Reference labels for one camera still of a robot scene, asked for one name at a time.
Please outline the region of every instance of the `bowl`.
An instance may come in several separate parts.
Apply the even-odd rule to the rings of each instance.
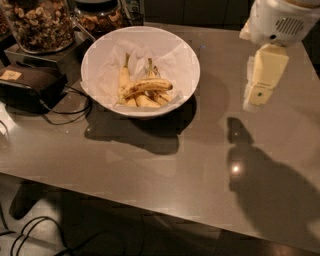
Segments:
[[[119,72],[130,54],[130,79],[146,77],[151,58],[161,78],[169,80],[172,100],[159,108],[128,107],[118,103]],[[192,48],[177,35],[148,26],[112,31],[95,41],[81,64],[83,90],[103,107],[120,115],[149,119],[165,115],[184,104],[200,79],[199,60]]]

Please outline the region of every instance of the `gray table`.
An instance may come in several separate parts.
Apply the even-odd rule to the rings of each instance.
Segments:
[[[256,46],[236,31],[148,25],[176,33],[198,55],[189,102],[149,121],[94,104],[88,118],[59,126],[1,106],[9,136],[0,140],[0,171],[320,252],[320,83],[303,45],[288,49],[280,86],[253,114],[242,110],[242,95]],[[56,110],[83,104],[69,94]]]

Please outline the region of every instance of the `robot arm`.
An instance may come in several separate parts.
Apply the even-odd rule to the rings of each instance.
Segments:
[[[320,18],[320,0],[256,0],[240,38],[260,45],[248,62],[244,109],[266,104],[285,71],[286,48],[303,40]]]

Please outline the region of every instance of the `jar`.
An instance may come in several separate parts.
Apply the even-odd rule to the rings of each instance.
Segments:
[[[118,0],[76,0],[77,21],[96,39],[122,27]]]
[[[0,0],[12,35],[31,54],[52,53],[74,42],[65,0]]]

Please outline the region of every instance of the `black cable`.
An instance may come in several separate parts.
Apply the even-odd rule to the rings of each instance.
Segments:
[[[20,250],[22,248],[22,246],[24,245],[24,243],[27,241],[27,239],[29,238],[29,235],[31,234],[31,231],[41,222],[45,221],[46,219],[43,218],[42,220],[39,220],[36,224],[33,225],[33,227],[28,231],[28,233],[25,235],[25,237],[23,238],[22,242],[20,243],[17,252],[16,252],[16,256],[19,255]]]
[[[66,253],[71,253],[71,252],[74,252],[74,251],[78,251],[80,250],[81,248],[83,248],[84,246],[86,246],[91,240],[93,240],[94,238],[102,235],[102,234],[105,234],[105,233],[112,233],[112,234],[115,234],[116,232],[114,230],[101,230],[95,234],[93,234],[92,236],[88,237],[87,239],[85,239],[83,242],[79,243],[77,246],[71,248],[71,249],[65,249],[65,250],[62,250],[61,252],[58,252],[57,254],[55,254],[54,256],[63,256],[65,255]],[[123,245],[123,252],[121,255],[126,255],[126,250],[127,250],[127,246],[125,244],[125,242],[123,242],[124,245]]]
[[[2,204],[1,204],[1,203],[0,203],[0,217],[1,217],[1,221],[2,221],[3,227],[4,227],[5,229],[9,229],[9,228],[8,228],[8,225],[7,225],[7,222],[6,222],[5,218],[4,218],[4,214],[3,214]]]
[[[65,87],[69,88],[71,91],[70,92],[73,92],[73,93],[77,93],[79,94],[80,96],[83,96],[85,97],[87,100],[88,100],[88,103],[86,104],[86,106],[81,109],[81,110],[77,110],[77,111],[73,111],[73,112],[64,112],[64,111],[55,111],[53,110],[52,108],[50,108],[43,100],[40,100],[41,104],[43,105],[43,107],[45,107],[47,110],[53,112],[53,113],[56,113],[56,114],[61,114],[61,115],[75,115],[75,114],[80,114],[82,113],[81,115],[79,115],[78,117],[72,119],[72,120],[69,120],[67,122],[62,122],[62,123],[54,123],[52,122],[46,115],[43,115],[43,118],[50,124],[52,125],[64,125],[64,124],[69,124],[69,123],[72,123],[72,122],[75,122],[77,120],[79,120],[81,117],[85,116],[87,117],[91,110],[92,110],[92,99],[90,96],[86,95],[85,93],[83,93],[82,91],[80,90],[77,90],[75,88],[72,88],[68,85],[65,85]]]
[[[59,225],[59,223],[58,223],[56,220],[54,220],[53,218],[51,218],[51,217],[48,217],[48,216],[39,216],[39,217],[33,218],[32,220],[28,221],[28,222],[24,225],[24,227],[23,227],[22,230],[21,230],[21,234],[14,240],[14,242],[13,242],[11,248],[10,248],[10,256],[14,256],[14,255],[13,255],[13,249],[14,249],[16,243],[19,241],[19,239],[24,236],[23,233],[24,233],[25,229],[26,229],[32,222],[34,222],[34,221],[36,221],[36,220],[39,220],[39,221],[38,221],[36,224],[34,224],[34,225],[31,227],[31,229],[27,232],[27,234],[25,235],[26,237],[22,240],[21,244],[19,245],[19,247],[18,247],[18,249],[17,249],[16,256],[19,255],[19,252],[20,252],[23,244],[24,244],[24,243],[27,241],[27,239],[29,238],[32,230],[33,230],[37,225],[39,225],[41,222],[43,222],[43,221],[45,221],[45,220],[50,220],[50,221],[52,221],[52,222],[56,225],[56,227],[58,228],[59,235],[60,235],[60,239],[61,239],[61,241],[62,241],[63,246],[66,248],[67,252],[70,252],[70,255],[73,255],[73,254],[72,254],[72,251],[70,251],[70,249],[68,248],[67,242],[66,242],[65,237],[64,237],[64,232],[63,232],[61,226]]]

